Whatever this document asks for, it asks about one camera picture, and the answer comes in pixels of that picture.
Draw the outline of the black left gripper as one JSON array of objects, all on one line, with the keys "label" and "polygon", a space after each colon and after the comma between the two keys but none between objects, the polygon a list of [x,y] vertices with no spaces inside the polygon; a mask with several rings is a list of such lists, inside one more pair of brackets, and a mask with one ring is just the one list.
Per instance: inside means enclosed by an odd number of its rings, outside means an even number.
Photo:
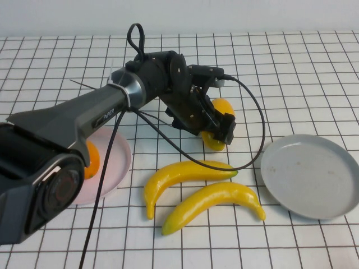
[{"label": "black left gripper", "polygon": [[235,116],[221,113],[201,88],[191,86],[187,91],[173,91],[164,95],[166,113],[173,117],[172,126],[193,135],[202,131],[214,132],[214,138],[230,145],[234,138]]}]

